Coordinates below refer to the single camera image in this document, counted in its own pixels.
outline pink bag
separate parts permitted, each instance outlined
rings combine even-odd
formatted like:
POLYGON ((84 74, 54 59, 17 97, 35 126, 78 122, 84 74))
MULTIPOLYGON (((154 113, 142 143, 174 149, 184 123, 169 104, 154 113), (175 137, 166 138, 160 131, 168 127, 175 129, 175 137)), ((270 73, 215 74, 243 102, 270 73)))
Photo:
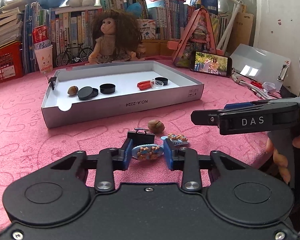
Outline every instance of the pink bag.
POLYGON ((180 67, 190 67, 190 55, 193 50, 216 54, 209 12, 204 8, 194 11, 181 40, 168 41, 168 48, 175 50, 172 61, 180 67))

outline pink tablecloth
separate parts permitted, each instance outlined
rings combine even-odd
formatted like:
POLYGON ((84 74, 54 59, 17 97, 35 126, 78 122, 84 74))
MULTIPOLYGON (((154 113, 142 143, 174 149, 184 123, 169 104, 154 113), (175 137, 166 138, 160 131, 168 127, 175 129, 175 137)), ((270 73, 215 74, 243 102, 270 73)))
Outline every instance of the pink tablecloth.
MULTIPOLYGON (((158 60, 171 65, 170 60, 158 60)), ((89 155, 108 147, 120 147, 127 131, 147 127, 152 119, 161 120, 166 130, 185 134, 191 148, 199 154, 221 150, 255 167, 261 166, 265 155, 266 134, 221 136, 217 127, 195 126, 190 114, 197 109, 223 108, 227 103, 258 100, 248 89, 231 79, 179 69, 205 87, 201 100, 167 106, 138 113, 74 124, 48 130, 41 104, 47 89, 47 79, 40 73, 0 84, 0 230, 9 224, 2 206, 5 188, 15 181, 71 152, 79 149, 89 155)), ((202 171, 204 185, 209 185, 207 172, 202 171)), ((129 170, 115 172, 116 186, 120 182, 180 182, 181 172, 168 171, 163 158, 155 162, 132 160, 129 170)), ((91 173, 88 185, 93 185, 91 173)))

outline black round container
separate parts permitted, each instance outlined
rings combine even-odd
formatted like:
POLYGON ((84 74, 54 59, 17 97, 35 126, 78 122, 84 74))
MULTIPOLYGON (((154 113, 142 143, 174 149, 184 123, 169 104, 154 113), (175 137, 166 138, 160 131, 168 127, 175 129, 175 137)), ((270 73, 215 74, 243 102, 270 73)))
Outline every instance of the black round container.
POLYGON ((115 92, 115 85, 114 84, 103 84, 100 86, 100 93, 102 94, 113 94, 115 92))
POLYGON ((168 85, 168 81, 169 81, 167 78, 164 77, 157 77, 154 80, 161 81, 164 86, 168 85))
POLYGON ((82 101, 94 98, 99 94, 99 90, 92 87, 84 87, 78 91, 78 98, 82 101))

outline doll's hair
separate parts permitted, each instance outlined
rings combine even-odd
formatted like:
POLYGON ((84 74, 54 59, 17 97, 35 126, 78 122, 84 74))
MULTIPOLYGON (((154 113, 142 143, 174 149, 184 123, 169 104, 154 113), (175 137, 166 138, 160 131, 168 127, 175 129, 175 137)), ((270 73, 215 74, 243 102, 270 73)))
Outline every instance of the doll's hair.
POLYGON ((107 10, 102 13, 98 13, 92 25, 92 38, 94 45, 96 39, 103 36, 101 31, 102 22, 105 19, 112 18, 116 24, 116 39, 115 39, 115 50, 114 54, 119 52, 121 49, 127 51, 136 52, 138 45, 142 41, 142 36, 139 28, 137 18, 128 12, 107 10))

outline budweiser can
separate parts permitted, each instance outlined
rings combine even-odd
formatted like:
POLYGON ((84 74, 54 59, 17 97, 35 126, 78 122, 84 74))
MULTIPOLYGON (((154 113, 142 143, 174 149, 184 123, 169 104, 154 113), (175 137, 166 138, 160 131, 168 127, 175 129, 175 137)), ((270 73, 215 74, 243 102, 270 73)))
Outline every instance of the budweiser can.
POLYGON ((34 49, 44 49, 50 46, 49 28, 46 25, 35 27, 32 31, 34 49))

